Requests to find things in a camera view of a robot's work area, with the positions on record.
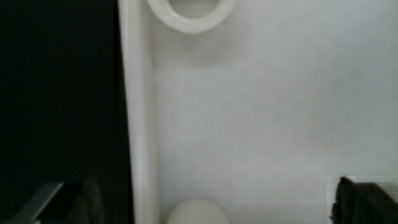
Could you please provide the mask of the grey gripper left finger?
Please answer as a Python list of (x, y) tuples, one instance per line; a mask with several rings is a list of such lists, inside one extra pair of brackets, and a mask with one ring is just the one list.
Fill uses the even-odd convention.
[(46, 183), (6, 224), (105, 224), (98, 179)]

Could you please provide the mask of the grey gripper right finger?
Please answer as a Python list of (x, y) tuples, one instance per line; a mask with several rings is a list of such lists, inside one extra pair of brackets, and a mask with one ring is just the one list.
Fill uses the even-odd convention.
[(333, 224), (398, 224), (398, 202), (375, 183), (340, 178)]

